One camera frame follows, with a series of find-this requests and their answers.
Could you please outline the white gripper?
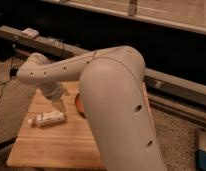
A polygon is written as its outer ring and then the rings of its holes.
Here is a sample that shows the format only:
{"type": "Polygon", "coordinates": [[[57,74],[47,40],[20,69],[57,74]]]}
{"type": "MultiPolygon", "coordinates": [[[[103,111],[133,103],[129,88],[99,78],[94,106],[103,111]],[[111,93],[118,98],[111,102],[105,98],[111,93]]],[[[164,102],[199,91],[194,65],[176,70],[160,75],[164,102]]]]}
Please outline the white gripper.
{"type": "Polygon", "coordinates": [[[63,94],[62,85],[56,82],[40,84],[38,88],[48,100],[58,100],[63,94]]]}

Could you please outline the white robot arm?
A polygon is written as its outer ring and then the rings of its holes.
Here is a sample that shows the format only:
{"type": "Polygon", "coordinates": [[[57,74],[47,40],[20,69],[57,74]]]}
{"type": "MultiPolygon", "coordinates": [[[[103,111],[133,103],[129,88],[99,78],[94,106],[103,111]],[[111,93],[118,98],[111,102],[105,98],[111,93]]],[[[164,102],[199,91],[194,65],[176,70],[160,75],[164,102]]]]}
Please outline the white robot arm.
{"type": "Polygon", "coordinates": [[[167,171],[146,100],[145,61],[138,50],[117,46],[50,62],[31,54],[17,71],[50,99],[62,81],[78,81],[81,103],[108,171],[167,171]]]}

